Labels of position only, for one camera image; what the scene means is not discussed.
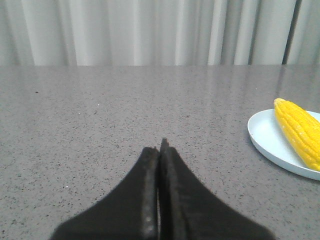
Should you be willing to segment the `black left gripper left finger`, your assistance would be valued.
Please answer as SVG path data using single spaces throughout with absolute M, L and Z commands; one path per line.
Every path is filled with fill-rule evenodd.
M 158 239 L 158 156 L 145 147 L 125 178 L 103 199 L 60 224 L 52 240 Z

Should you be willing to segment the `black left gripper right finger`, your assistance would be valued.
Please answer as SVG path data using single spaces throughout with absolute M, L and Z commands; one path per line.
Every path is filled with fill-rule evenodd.
M 158 191 L 162 240 L 275 239 L 266 227 L 208 190 L 165 138 L 159 154 Z

